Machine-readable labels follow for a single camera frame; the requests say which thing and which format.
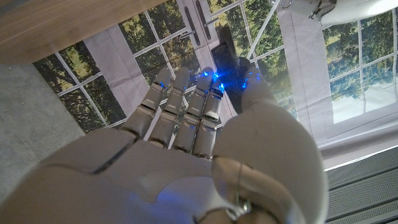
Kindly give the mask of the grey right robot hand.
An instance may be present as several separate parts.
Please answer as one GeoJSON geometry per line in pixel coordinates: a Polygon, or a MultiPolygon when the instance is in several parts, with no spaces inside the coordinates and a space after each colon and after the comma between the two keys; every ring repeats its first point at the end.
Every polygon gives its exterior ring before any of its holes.
{"type": "Polygon", "coordinates": [[[2,223],[323,223],[328,182],[315,141],[258,68],[205,68],[172,139],[190,74],[150,124],[163,68],[119,129],[93,131],[33,168],[1,205],[2,223]]]}

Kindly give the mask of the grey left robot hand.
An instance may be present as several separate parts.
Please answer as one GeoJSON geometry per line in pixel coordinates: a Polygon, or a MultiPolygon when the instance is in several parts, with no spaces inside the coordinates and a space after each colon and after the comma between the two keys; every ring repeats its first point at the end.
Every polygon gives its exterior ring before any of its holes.
{"type": "Polygon", "coordinates": [[[280,0],[276,11],[289,11],[322,26],[346,24],[374,17],[397,7],[397,0],[280,0]]]}

